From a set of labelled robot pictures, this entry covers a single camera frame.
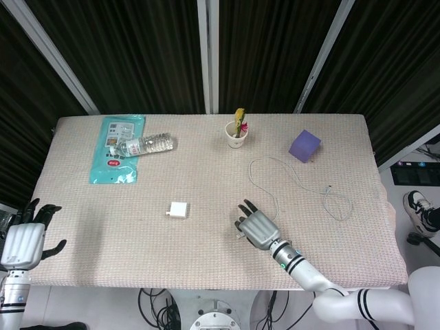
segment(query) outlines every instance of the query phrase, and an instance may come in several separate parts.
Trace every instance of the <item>sneaker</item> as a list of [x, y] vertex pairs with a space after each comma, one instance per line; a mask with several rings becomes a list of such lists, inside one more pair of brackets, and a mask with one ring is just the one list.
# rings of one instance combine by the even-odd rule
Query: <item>sneaker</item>
[[438, 229], [430, 225], [428, 215], [434, 209], [432, 204], [417, 190], [407, 192], [404, 207], [416, 231], [425, 237], [433, 237]]

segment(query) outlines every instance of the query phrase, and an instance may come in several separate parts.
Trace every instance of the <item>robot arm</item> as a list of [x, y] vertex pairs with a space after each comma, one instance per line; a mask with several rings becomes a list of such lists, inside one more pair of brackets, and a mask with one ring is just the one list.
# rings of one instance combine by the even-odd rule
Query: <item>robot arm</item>
[[272, 258], [306, 291], [320, 292], [313, 309], [324, 321], [348, 319], [402, 322], [414, 325], [414, 313], [408, 294], [397, 290], [361, 289], [348, 293], [322, 275], [290, 242], [281, 239], [278, 227], [247, 199], [239, 208], [247, 216], [235, 222], [240, 236], [260, 250], [269, 250]]
[[0, 329], [20, 329], [30, 290], [29, 271], [41, 260], [58, 254], [66, 244], [66, 240], [62, 240], [54, 249], [43, 251], [46, 229], [61, 207], [43, 206], [34, 218], [38, 202], [39, 199], [35, 199], [17, 213], [6, 236], [1, 264], [8, 275], [1, 282]]

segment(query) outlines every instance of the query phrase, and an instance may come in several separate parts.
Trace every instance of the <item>power adapter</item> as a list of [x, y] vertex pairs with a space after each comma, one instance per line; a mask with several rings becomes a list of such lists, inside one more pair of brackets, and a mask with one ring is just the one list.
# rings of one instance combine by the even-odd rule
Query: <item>power adapter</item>
[[169, 212], [165, 212], [171, 218], [185, 219], [188, 212], [188, 203], [182, 201], [174, 201], [171, 203]]

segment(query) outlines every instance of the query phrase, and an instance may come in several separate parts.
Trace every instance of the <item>white cable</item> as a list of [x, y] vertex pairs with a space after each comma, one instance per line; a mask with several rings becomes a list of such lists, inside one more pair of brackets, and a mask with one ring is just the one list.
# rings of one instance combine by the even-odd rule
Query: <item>white cable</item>
[[[317, 191], [317, 190], [310, 189], [310, 188], [306, 188], [306, 187], [303, 186], [303, 183], [301, 182], [299, 176], [296, 174], [295, 169], [294, 169], [291, 165], [289, 165], [289, 164], [283, 162], [282, 160], [280, 160], [280, 159], [278, 159], [278, 158], [276, 158], [276, 157], [264, 156], [264, 157], [256, 158], [256, 159], [252, 160], [252, 161], [249, 163], [249, 167], [248, 167], [249, 180], [252, 182], [252, 184], [253, 184], [254, 186], [256, 186], [257, 188], [260, 188], [262, 191], [264, 191], [264, 192], [266, 192], [267, 194], [269, 194], [270, 196], [272, 196], [272, 199], [274, 200], [274, 205], [275, 205], [275, 208], [276, 208], [276, 215], [275, 215], [274, 221], [277, 220], [278, 215], [280, 214], [280, 207], [279, 207], [279, 205], [278, 205], [278, 200], [277, 200], [277, 198], [275, 197], [275, 195], [272, 194], [270, 191], [268, 191], [268, 190], [264, 189], [262, 186], [259, 186], [258, 184], [256, 184], [255, 181], [254, 181], [254, 178], [252, 177], [252, 165], [253, 165], [253, 163], [255, 163], [255, 162], [259, 161], [259, 160], [264, 160], [264, 159], [276, 160], [277, 162], [280, 162], [280, 163], [283, 165], [284, 169], [285, 169], [287, 172], [289, 172], [288, 170], [290, 169], [290, 170], [295, 174], [296, 182], [297, 182], [297, 184], [298, 184], [302, 189], [307, 190], [307, 191], [310, 191], [310, 192], [312, 192], [312, 193], [319, 194], [319, 195], [324, 195], [324, 199], [322, 200], [322, 205], [324, 206], [324, 209], [327, 211], [327, 213], [329, 213], [329, 215], [330, 215], [333, 219], [338, 220], [338, 221], [344, 221], [344, 220], [347, 220], [347, 219], [350, 217], [351, 210], [352, 210], [352, 207], [353, 207], [353, 206], [352, 206], [351, 200], [350, 200], [347, 196], [344, 196], [344, 195], [341, 195], [341, 194], [337, 194], [337, 193], [331, 192], [331, 186], [327, 186], [324, 192], [322, 192], [322, 191]], [[341, 217], [337, 217], [337, 216], [335, 216], [335, 215], [329, 210], [329, 208], [327, 207], [327, 197], [328, 197], [329, 195], [332, 195], [332, 196], [335, 196], [335, 197], [339, 197], [339, 198], [341, 198], [341, 199], [345, 199], [346, 201], [348, 201], [348, 203], [349, 203], [349, 211], [347, 212], [347, 214], [345, 215], [345, 217], [343, 217], [343, 216], [341, 216]]]

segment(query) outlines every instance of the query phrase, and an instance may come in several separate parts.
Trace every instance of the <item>flower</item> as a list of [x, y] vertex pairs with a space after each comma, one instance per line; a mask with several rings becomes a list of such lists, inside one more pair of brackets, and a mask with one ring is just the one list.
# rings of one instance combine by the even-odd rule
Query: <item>flower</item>
[[245, 122], [244, 124], [241, 124], [241, 130], [243, 132], [247, 132], [248, 131], [248, 124], [247, 124], [247, 122]]

